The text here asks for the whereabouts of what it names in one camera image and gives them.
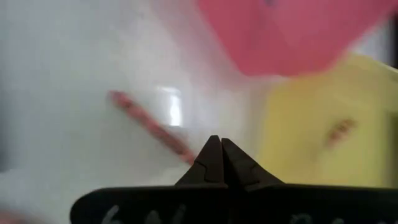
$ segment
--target white surface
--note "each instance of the white surface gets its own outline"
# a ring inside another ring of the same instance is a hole
[[[177,7],[172,17],[158,13],[162,7],[155,0],[0,2],[2,131],[10,162],[0,173],[0,204],[44,223],[68,223],[72,203],[93,189],[172,184],[188,169],[109,102],[110,89],[129,90],[162,117],[155,87],[175,88],[182,135],[190,133],[194,150],[212,133],[250,147],[249,95],[233,79],[210,78],[220,70],[231,75],[228,66],[194,44],[202,28]],[[171,35],[169,22],[192,35]],[[387,61],[387,34],[388,26],[376,29],[358,51]]]

